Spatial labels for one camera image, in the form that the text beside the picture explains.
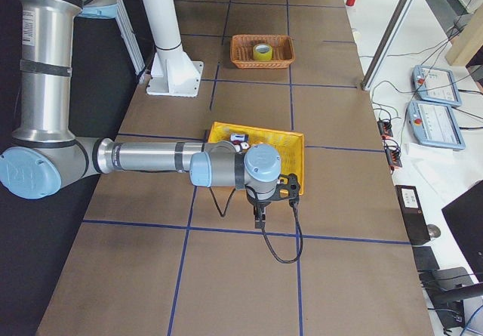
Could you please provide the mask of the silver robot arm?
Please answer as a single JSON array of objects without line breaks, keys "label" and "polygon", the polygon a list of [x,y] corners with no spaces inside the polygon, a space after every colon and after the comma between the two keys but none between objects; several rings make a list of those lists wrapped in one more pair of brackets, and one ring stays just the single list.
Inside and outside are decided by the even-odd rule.
[{"label": "silver robot arm", "polygon": [[40,199],[94,174],[187,173],[195,186],[244,190],[263,229],[266,206],[281,199],[281,158],[272,146],[241,151],[226,141],[117,143],[69,130],[74,19],[113,18],[117,0],[19,1],[21,115],[14,145],[1,155],[3,186],[21,198]]}]

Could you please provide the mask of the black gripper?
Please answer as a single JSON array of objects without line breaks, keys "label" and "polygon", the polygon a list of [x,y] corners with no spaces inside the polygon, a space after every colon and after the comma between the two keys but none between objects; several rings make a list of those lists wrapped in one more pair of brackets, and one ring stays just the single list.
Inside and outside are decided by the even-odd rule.
[{"label": "black gripper", "polygon": [[253,206],[253,209],[254,209],[254,228],[264,229],[266,224],[265,207],[268,206],[271,202],[276,201],[275,194],[273,194],[267,199],[261,199],[260,194],[257,193],[252,188],[246,188],[245,192],[246,192],[247,200]]}]

